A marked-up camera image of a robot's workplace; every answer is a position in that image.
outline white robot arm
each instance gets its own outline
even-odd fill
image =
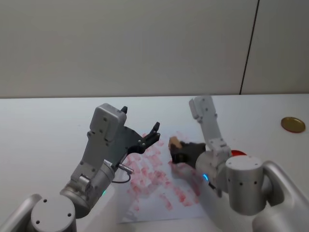
[[[189,105],[209,148],[195,155],[195,167],[191,166],[208,179],[217,195],[227,193],[230,207],[239,214],[256,215],[254,232],[309,231],[309,201],[283,169],[271,161],[232,156],[221,136],[211,96],[196,97]],[[173,162],[190,160],[189,147],[184,147],[185,152],[171,151]]]
[[[145,137],[125,127],[126,112],[126,107],[118,110],[109,104],[97,107],[84,156],[60,195],[30,196],[0,226],[0,232],[76,232],[76,219],[88,215],[118,169],[127,172],[130,180],[133,170],[122,164],[126,156],[144,153],[160,138],[158,122]]]

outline table surface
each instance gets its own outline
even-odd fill
[[[202,134],[192,119],[192,97],[61,98],[0,100],[0,224],[29,195],[55,196],[68,182],[87,143],[94,109],[108,102],[128,106],[126,125],[137,132],[156,121],[161,128],[186,125]],[[309,94],[214,96],[222,135],[232,149],[273,160],[309,195],[309,133],[285,131],[280,121],[295,116],[309,125]],[[77,220],[79,232],[248,231],[252,217],[233,212],[226,196],[205,196],[205,218],[116,224],[115,187],[109,186],[91,213]]]

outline paper sheet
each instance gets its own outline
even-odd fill
[[[117,186],[119,223],[205,215],[199,204],[203,178],[186,164],[171,163],[168,148],[171,136],[185,142],[203,141],[188,135],[188,131],[161,132],[160,140],[144,154],[130,154],[124,164],[134,169],[132,179]]]

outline cable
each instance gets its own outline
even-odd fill
[[[125,181],[112,181],[112,183],[115,183],[115,184],[124,184],[124,183],[127,183],[131,180],[131,175],[129,173],[127,173],[127,175],[129,176],[129,179],[128,180],[125,180]]]

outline gold lid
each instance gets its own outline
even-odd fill
[[[289,132],[301,133],[305,131],[305,123],[296,117],[285,117],[281,120],[281,126]]]

